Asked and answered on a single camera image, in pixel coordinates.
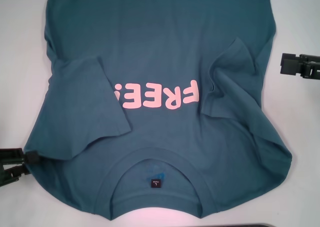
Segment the teal T-shirt with pink print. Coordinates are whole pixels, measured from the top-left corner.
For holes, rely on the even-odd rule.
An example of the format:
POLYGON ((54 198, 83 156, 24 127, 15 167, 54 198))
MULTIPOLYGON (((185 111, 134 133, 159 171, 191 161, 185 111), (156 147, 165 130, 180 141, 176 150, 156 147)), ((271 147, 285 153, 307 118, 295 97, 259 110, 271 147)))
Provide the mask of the teal T-shirt with pink print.
POLYGON ((52 75, 28 168, 108 220, 203 218, 277 188, 292 154, 262 111, 275 33, 270 0, 47 0, 52 75))

